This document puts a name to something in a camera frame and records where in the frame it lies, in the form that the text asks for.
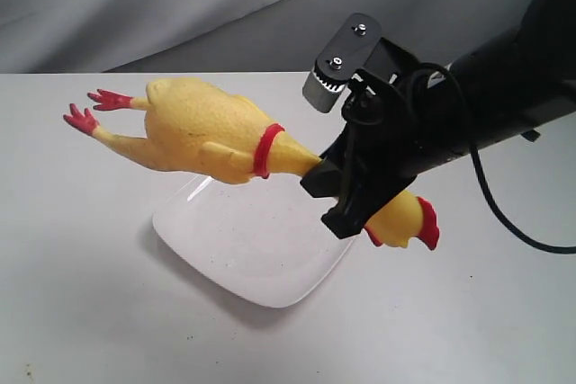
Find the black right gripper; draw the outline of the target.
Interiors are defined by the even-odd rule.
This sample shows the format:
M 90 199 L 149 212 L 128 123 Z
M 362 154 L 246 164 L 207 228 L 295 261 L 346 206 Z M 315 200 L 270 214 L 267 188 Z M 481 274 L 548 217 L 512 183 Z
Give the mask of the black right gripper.
M 350 91 L 341 108 L 346 126 L 323 159 L 300 180 L 312 198 L 336 198 L 322 223 L 340 239 L 365 230 L 371 239 L 414 237 L 414 179 L 401 155 L 416 126 L 411 107 L 416 71 L 378 76 L 365 69 L 332 71 L 323 86 L 335 97 Z

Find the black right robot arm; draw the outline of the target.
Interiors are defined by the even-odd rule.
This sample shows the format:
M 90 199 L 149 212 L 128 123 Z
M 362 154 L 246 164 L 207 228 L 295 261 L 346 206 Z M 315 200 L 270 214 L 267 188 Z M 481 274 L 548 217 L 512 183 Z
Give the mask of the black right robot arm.
M 520 23 L 448 67 L 417 59 L 381 25 L 351 14 L 303 88 L 345 127 L 301 186 L 334 197 L 322 217 L 340 238 L 361 231 L 419 175 L 575 110 L 575 0 L 532 0 Z

